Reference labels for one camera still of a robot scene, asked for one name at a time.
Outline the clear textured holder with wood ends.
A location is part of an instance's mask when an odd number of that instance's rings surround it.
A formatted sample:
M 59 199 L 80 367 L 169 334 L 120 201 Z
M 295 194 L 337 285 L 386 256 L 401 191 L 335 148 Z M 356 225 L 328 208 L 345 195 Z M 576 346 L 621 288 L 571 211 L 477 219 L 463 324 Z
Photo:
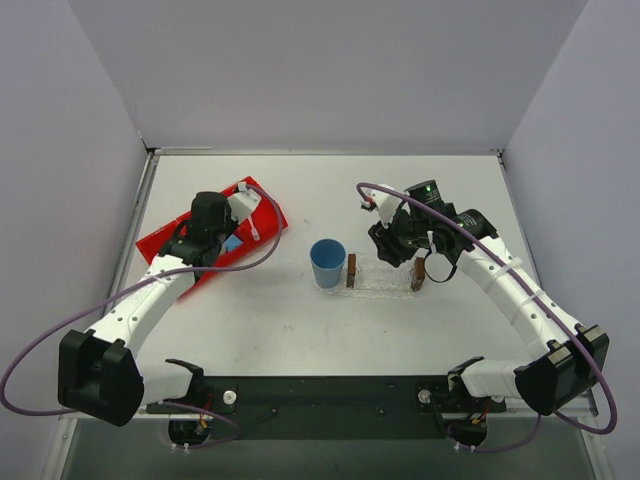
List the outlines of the clear textured holder with wood ends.
M 362 253 L 349 253 L 347 256 L 345 288 L 348 290 L 413 293 L 422 288 L 425 279 L 425 258 L 421 256 L 399 267 Z

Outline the blue plastic cup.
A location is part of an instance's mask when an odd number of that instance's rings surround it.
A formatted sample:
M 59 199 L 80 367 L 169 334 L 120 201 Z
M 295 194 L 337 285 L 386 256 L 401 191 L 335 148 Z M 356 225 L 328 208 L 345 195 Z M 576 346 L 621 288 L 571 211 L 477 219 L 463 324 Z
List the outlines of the blue plastic cup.
M 335 287 L 347 259 L 345 247 L 335 239 L 321 239 L 312 245 L 309 257 L 316 284 L 323 289 Z

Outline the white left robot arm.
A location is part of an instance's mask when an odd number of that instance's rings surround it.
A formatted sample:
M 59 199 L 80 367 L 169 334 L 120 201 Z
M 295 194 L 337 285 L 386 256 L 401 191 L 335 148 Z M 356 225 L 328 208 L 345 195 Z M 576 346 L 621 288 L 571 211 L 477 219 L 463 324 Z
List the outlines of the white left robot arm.
M 164 314 L 211 267 L 243 217 L 234 196 L 199 192 L 151 261 L 136 290 L 86 331 L 69 331 L 59 344 L 57 397 L 61 405 L 115 426 L 147 404 L 171 400 L 183 411 L 204 402 L 195 367 L 164 361 L 147 370 L 136 359 Z

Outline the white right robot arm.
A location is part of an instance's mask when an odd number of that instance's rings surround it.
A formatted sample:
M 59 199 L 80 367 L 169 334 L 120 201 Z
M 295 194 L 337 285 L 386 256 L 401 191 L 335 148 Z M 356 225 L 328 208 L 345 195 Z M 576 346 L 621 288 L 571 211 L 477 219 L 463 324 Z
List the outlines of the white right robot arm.
M 521 399 L 549 416 L 600 382 L 608 335 L 559 307 L 480 211 L 456 211 L 433 180 L 404 192 L 364 183 L 356 189 L 362 209 L 379 216 L 368 234 L 380 260 L 399 267 L 421 249 L 444 256 L 487 295 L 526 349 L 523 360 L 473 358 L 450 371 L 451 384 L 472 398 Z

